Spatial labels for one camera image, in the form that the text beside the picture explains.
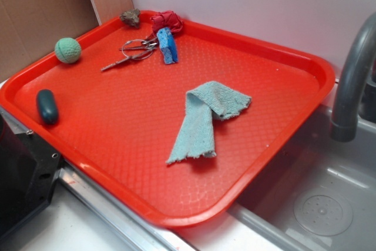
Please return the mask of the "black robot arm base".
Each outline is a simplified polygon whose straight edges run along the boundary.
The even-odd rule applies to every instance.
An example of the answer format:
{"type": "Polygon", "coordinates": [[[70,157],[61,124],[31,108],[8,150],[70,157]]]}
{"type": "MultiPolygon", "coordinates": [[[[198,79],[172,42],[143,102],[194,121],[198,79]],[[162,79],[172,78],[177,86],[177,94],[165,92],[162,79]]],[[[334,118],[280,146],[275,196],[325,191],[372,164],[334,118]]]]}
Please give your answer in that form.
{"type": "Polygon", "coordinates": [[[48,207],[61,154],[37,133],[14,133],[1,117],[1,241],[48,207]]]}

